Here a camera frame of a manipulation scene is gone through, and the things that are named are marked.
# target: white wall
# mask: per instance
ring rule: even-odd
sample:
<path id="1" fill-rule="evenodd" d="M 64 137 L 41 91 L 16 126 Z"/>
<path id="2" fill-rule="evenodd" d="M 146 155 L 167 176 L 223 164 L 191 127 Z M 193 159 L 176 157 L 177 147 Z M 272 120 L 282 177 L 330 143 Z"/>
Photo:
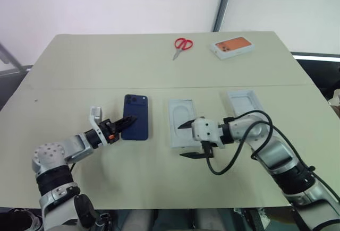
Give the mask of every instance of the white wall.
<path id="1" fill-rule="evenodd" d="M 56 34 L 210 31 L 219 0 L 0 0 L 0 42 L 33 64 Z"/>
<path id="2" fill-rule="evenodd" d="M 340 0 L 229 0 L 221 31 L 275 31 L 292 52 L 340 54 Z"/>

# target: phone back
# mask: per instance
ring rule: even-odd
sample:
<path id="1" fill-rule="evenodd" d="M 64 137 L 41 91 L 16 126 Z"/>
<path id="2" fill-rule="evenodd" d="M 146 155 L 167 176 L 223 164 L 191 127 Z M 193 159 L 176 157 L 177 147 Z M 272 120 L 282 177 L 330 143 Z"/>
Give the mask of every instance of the phone back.
<path id="1" fill-rule="evenodd" d="M 123 116 L 137 117 L 137 120 L 122 132 L 123 140 L 146 140 L 148 138 L 148 98 L 146 96 L 126 95 Z"/>

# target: orange phone image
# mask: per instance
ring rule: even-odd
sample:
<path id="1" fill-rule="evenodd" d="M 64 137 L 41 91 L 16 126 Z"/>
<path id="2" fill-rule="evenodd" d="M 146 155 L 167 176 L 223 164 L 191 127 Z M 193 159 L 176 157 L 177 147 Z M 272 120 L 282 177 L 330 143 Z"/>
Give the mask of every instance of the orange phone image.
<path id="1" fill-rule="evenodd" d="M 247 41 L 244 37 L 237 37 L 227 41 L 221 41 L 216 44 L 217 48 L 219 48 L 223 52 L 230 52 L 231 50 L 240 49 L 250 45 L 251 43 Z"/>

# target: table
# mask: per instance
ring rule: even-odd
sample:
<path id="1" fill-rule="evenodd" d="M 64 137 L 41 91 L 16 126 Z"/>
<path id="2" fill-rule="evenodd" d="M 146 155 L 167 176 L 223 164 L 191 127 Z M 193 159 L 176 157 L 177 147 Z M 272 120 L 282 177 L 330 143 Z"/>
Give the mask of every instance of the table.
<path id="1" fill-rule="evenodd" d="M 40 194 L 30 168 L 35 147 L 88 130 L 91 105 L 102 106 L 103 118 L 113 121 L 121 118 L 123 98 L 127 93 L 149 98 L 149 140 L 120 140 L 96 150 L 76 164 L 74 179 L 97 209 L 287 205 L 271 177 L 259 163 L 250 159 L 249 147 L 244 147 L 234 167 L 223 176 L 210 173 L 205 160 L 180 157 L 181 150 L 170 148 L 169 99 L 192 99 L 197 116 L 222 121 L 222 118 L 233 115 L 227 104 L 226 91 L 237 89 L 253 89 L 274 124 L 292 141 L 305 162 L 315 165 L 317 173 L 340 192 L 340 177 L 334 175 L 334 171 L 340 169 L 339 119 L 273 33 L 242 33 L 255 43 L 256 48 L 263 42 L 269 45 L 261 51 L 266 58 L 260 58 L 260 47 L 255 49 L 258 52 L 248 53 L 249 56 L 244 54 L 226 61 L 210 55 L 212 53 L 207 49 L 210 42 L 236 35 L 241 33 L 184 35 L 195 41 L 195 51 L 198 49 L 201 57 L 194 53 L 194 49 L 191 53 L 183 52 L 177 59 L 183 64 L 181 66 L 175 66 L 171 61 L 174 49 L 170 47 L 166 54 L 159 52 L 152 59 L 145 58 L 146 53 L 135 53 L 133 62 L 128 58 L 133 55 L 126 50 L 127 47 L 113 46 L 115 51 L 111 51 L 108 45 L 101 46 L 106 41 L 113 43 L 122 39 L 131 42 L 138 39 L 142 45 L 138 50 L 146 49 L 152 42 L 153 46 L 166 49 L 168 46 L 164 45 L 172 44 L 168 40 L 179 35 L 57 36 L 0 112 L 0 192 L 6 195 L 0 198 L 0 206 L 39 207 Z M 197 47 L 197 42 L 206 47 L 206 53 Z M 271 55 L 267 54 L 271 49 L 277 56 L 272 63 L 269 61 Z M 98 53 L 100 65 L 95 65 L 96 61 L 92 59 L 95 53 Z M 169 56 L 169 60 L 165 60 L 164 56 Z M 259 62 L 267 69 L 254 65 L 251 72 L 243 68 L 246 70 L 243 74 L 240 63 L 251 65 L 250 56 L 254 58 L 253 63 Z M 156 59 L 163 65 L 157 66 Z M 211 69 L 209 72 L 207 61 L 212 64 L 218 62 L 218 65 L 212 65 L 218 71 Z M 140 62 L 150 69 L 141 69 Z M 203 75 L 201 70 L 195 70 L 187 78 L 182 69 L 190 69 L 191 65 L 186 62 L 196 63 L 197 67 L 206 71 L 204 78 L 198 76 Z M 275 71 L 278 67 L 282 73 Z M 225 69 L 230 77 L 226 76 L 223 80 L 215 78 L 216 74 L 222 74 L 221 69 Z M 171 79 L 168 71 L 175 78 Z M 289 71 L 291 76 L 282 75 Z M 147 75 L 145 80 L 140 80 L 137 73 Z M 152 82 L 154 74 L 157 81 Z M 235 149 L 233 144 L 224 150 L 215 150 L 213 163 L 216 169 L 223 168 L 230 161 Z"/>

